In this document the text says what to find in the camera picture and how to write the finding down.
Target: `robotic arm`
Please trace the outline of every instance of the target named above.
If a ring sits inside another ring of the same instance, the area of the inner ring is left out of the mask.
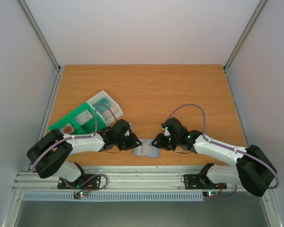
[[[130,124],[121,119],[112,127],[89,135],[67,135],[60,130],[52,130],[27,152],[27,157],[40,178],[58,176],[75,187],[81,185],[87,176],[79,164],[66,161],[68,155],[105,151],[113,146],[119,150],[129,150],[141,144],[132,133]]]
[[[183,150],[212,156],[229,165],[207,164],[199,174],[200,183],[204,188],[208,188],[210,182],[229,183],[241,185],[251,194],[260,197],[263,196],[274,179],[272,171],[267,166],[277,173],[274,166],[257,146],[236,147],[209,138],[202,132],[188,131],[174,117],[168,119],[162,124],[162,127],[165,133],[157,135],[152,142],[153,146],[165,150],[175,150],[176,147],[181,147]]]

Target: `brown wood surface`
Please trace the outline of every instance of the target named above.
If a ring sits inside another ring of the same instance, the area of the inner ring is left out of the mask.
[[[52,125],[70,111],[106,91],[134,124],[141,139],[154,139],[160,124],[178,106],[200,105],[206,114],[206,134],[214,139],[245,146],[239,119],[221,65],[67,65],[50,119]],[[188,130],[202,130],[202,114],[184,107],[175,117]],[[85,152],[69,156],[86,166],[205,165],[222,162],[198,154],[160,151],[160,158],[137,157],[132,151],[118,154]]]

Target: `ribbed metal strip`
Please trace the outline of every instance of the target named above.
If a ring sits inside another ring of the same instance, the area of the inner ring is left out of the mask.
[[[91,192],[75,199],[73,192],[25,192],[24,201],[203,201],[201,192]]]

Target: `green container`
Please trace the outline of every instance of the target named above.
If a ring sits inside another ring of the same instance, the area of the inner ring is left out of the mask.
[[[98,118],[98,129],[101,130],[106,127],[102,116],[97,112]],[[77,109],[70,112],[68,115],[63,117],[61,120],[49,127],[49,130],[53,129],[63,129],[66,125],[70,124],[74,128],[74,132],[71,135],[80,135],[80,134],[91,134],[95,132],[95,110],[88,103],[84,103],[79,106]]]

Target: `wooden table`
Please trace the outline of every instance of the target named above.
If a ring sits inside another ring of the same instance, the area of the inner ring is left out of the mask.
[[[206,134],[214,139],[245,146],[239,119],[221,65],[67,65],[50,119],[52,125],[89,98],[106,91],[134,124],[141,139],[154,139],[160,124],[178,106],[200,105],[206,114]],[[184,107],[175,117],[188,130],[202,130],[202,114]],[[160,158],[137,157],[132,151],[118,154],[85,152],[69,156],[86,166],[205,165],[221,161],[199,154],[160,151]]]

